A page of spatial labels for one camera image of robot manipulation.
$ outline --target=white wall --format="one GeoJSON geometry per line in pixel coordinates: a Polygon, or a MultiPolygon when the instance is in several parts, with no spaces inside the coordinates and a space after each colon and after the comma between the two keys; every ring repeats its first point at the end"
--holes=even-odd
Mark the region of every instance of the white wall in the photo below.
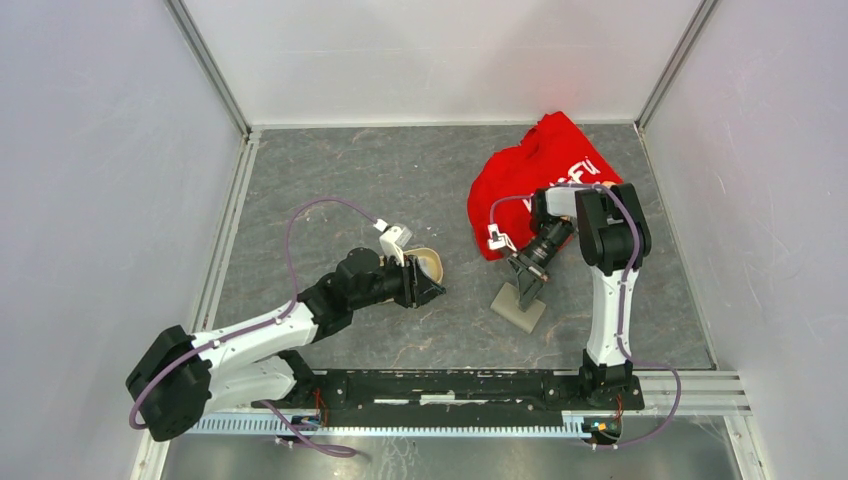
{"type": "Polygon", "coordinates": [[[163,2],[0,14],[0,477],[126,478],[123,383],[203,281],[240,141],[163,2]]]}
{"type": "Polygon", "coordinates": [[[632,120],[698,0],[187,0],[249,121],[632,120]]]}
{"type": "Polygon", "coordinates": [[[722,2],[647,129],[776,478],[844,478],[848,3],[722,2]]]}

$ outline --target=red fabric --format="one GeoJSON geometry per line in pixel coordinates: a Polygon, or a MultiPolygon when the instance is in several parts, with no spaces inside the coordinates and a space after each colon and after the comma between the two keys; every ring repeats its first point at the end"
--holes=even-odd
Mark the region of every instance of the red fabric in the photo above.
{"type": "MultiPolygon", "coordinates": [[[[527,132],[520,145],[494,154],[471,184],[468,219],[486,260],[501,258],[499,252],[487,246],[492,203],[510,195],[529,195],[537,188],[565,181],[621,183],[621,178],[583,132],[565,114],[557,112],[545,115],[527,132]]],[[[500,203],[495,222],[516,248],[523,248],[533,238],[529,202],[500,203]]]]}

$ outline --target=white panel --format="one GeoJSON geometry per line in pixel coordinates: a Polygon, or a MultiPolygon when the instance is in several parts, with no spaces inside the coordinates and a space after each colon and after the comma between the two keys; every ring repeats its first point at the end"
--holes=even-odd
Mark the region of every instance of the white panel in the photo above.
{"type": "Polygon", "coordinates": [[[635,118],[698,0],[188,0],[259,125],[635,118]]]}
{"type": "Polygon", "coordinates": [[[0,477],[127,478],[124,380],[187,321],[239,135],[161,1],[4,2],[0,477]]]}
{"type": "Polygon", "coordinates": [[[843,478],[848,3],[722,2],[647,144],[776,478],[843,478]]]}

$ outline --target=marble surface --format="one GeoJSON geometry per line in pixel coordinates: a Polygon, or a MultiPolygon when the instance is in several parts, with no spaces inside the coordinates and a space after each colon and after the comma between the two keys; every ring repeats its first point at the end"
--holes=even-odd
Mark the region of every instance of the marble surface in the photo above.
{"type": "MultiPolygon", "coordinates": [[[[285,223],[320,195],[352,200],[415,236],[445,264],[448,293],[416,310],[394,304],[357,312],[353,325],[300,349],[320,368],[576,368],[589,336],[592,282],[577,244],[548,267],[539,298],[547,310],[526,334],[489,309],[505,281],[505,261],[486,262],[466,215],[471,182],[495,151],[518,143],[527,126],[397,127],[263,132],[215,325],[227,326],[283,304],[285,223]]],[[[630,125],[584,126],[595,147],[636,185],[653,250],[636,284],[634,356],[681,368],[711,362],[680,256],[639,139],[630,125]]],[[[345,207],[322,204],[295,222],[292,255],[300,290],[332,271],[357,246],[379,251],[378,232],[345,207]]]]}

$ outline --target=gray floor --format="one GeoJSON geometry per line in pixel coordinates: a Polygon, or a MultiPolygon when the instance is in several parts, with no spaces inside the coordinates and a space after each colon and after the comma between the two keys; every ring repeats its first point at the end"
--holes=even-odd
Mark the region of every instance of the gray floor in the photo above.
{"type": "MultiPolygon", "coordinates": [[[[489,305],[505,262],[486,262],[466,215],[471,182],[495,151],[528,127],[403,127],[272,130],[262,134],[215,320],[227,326],[289,299],[283,235],[293,209],[319,195],[364,206],[415,233],[445,263],[448,293],[417,310],[371,307],[351,327],[301,349],[313,368],[575,368],[589,336],[592,283],[576,244],[549,267],[548,308],[528,335],[489,305]]],[[[630,125],[583,130],[619,174],[636,185],[653,250],[636,286],[633,354],[681,368],[709,368],[706,342],[668,219],[630,125]]],[[[355,213],[316,206],[295,223],[292,253],[301,289],[332,271],[357,246],[379,251],[377,231],[355,213]]]]}
{"type": "MultiPolygon", "coordinates": [[[[657,420],[627,417],[624,438],[657,420]]],[[[721,417],[678,417],[658,437],[591,453],[579,440],[545,438],[321,437],[356,448],[353,459],[289,450],[267,437],[183,435],[171,442],[163,479],[740,479],[721,417]]]]}

